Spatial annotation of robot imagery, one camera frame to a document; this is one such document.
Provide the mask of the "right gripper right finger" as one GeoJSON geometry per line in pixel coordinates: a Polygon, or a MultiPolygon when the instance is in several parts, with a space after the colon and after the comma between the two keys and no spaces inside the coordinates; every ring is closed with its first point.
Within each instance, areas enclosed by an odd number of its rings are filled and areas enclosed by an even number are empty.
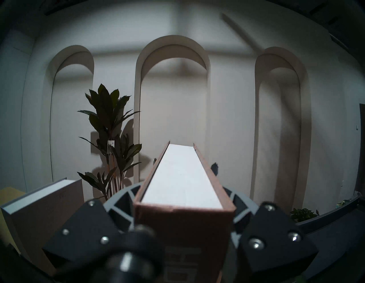
{"type": "Polygon", "coordinates": [[[297,277],[319,252],[309,236],[275,203],[223,189],[236,210],[217,282],[305,282],[297,277]]]}

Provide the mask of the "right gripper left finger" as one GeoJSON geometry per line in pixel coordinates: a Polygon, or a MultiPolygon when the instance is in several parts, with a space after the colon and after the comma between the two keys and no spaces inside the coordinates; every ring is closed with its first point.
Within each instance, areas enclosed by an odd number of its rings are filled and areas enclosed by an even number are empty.
{"type": "Polygon", "coordinates": [[[86,201],[43,246],[51,264],[59,269],[132,230],[133,200],[141,185],[125,187],[105,202],[96,198],[86,201]]]}

